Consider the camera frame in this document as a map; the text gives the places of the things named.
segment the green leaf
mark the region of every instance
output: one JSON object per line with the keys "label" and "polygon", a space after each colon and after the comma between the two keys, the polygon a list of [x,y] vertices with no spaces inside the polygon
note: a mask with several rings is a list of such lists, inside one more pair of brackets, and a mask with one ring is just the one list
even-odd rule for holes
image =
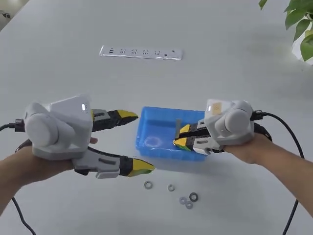
{"label": "green leaf", "polygon": [[288,7],[284,12],[293,11],[295,9],[299,9],[301,4],[301,0],[290,0]]}
{"label": "green leaf", "polygon": [[303,39],[300,50],[304,61],[313,57],[313,34]]}
{"label": "green leaf", "polygon": [[304,31],[309,27],[310,22],[310,20],[301,20],[297,24],[293,41],[297,40],[304,33]]}
{"label": "green leaf", "polygon": [[259,6],[260,6],[261,10],[263,9],[263,7],[264,7],[264,5],[265,5],[265,3],[266,3],[267,1],[268,1],[268,0],[260,0],[260,1],[259,1]]}
{"label": "green leaf", "polygon": [[312,30],[307,30],[305,31],[305,38],[308,37],[309,35],[313,34]]}
{"label": "green leaf", "polygon": [[313,7],[313,0],[298,0],[299,1],[299,7],[297,9],[303,9],[307,12],[309,9],[312,9]]}
{"label": "green leaf", "polygon": [[297,10],[292,11],[289,15],[287,15],[286,20],[285,20],[286,29],[289,29],[290,26],[294,25],[299,20],[301,20],[304,17],[305,13],[306,13],[305,10],[297,9]]}

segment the electrical outlet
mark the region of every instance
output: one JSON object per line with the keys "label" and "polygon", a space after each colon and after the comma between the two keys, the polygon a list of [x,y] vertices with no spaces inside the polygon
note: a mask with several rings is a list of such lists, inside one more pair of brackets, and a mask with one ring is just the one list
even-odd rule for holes
{"label": "electrical outlet", "polygon": [[182,50],[180,49],[155,49],[140,47],[107,47],[102,46],[99,55],[111,57],[144,58],[144,59],[164,59],[181,60]]}

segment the orange label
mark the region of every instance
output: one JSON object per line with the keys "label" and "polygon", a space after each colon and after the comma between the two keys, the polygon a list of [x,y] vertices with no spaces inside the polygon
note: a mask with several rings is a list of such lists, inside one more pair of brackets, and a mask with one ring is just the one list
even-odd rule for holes
{"label": "orange label", "polygon": [[213,115],[219,115],[222,112],[222,103],[218,102],[218,103],[214,103],[212,105],[212,114]]}

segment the table surface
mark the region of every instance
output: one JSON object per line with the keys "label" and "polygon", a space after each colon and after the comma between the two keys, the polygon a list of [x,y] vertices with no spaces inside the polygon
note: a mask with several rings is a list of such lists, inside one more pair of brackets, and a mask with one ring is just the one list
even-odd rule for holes
{"label": "table surface", "polygon": [[[285,1],[261,12],[251,0],[31,0],[0,33],[1,123],[20,118],[32,101],[88,93],[92,107],[143,106],[203,110],[208,98],[245,99],[281,116],[306,157],[312,145],[312,68],[291,54]],[[106,58],[102,45],[181,48],[181,61]],[[284,127],[262,124],[275,143],[296,152]],[[97,148],[135,156],[138,121],[96,133]],[[0,134],[1,158],[25,134]],[[294,197],[269,172],[229,154],[203,163],[153,161],[158,170],[134,178],[97,180],[74,172],[29,185],[16,198],[37,234],[281,234]],[[154,183],[145,190],[145,180]],[[168,184],[176,190],[169,192]],[[199,194],[192,210],[180,196]],[[299,206],[289,234],[311,234]],[[1,234],[29,234],[12,203]]]}

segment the finger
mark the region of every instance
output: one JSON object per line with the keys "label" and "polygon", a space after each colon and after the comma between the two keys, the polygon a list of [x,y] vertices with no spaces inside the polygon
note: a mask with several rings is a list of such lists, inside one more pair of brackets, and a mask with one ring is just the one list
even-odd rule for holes
{"label": "finger", "polygon": [[97,138],[94,138],[94,137],[91,137],[91,138],[90,138],[90,143],[95,144],[95,143],[97,143],[97,142],[98,142],[98,139],[97,139]]}

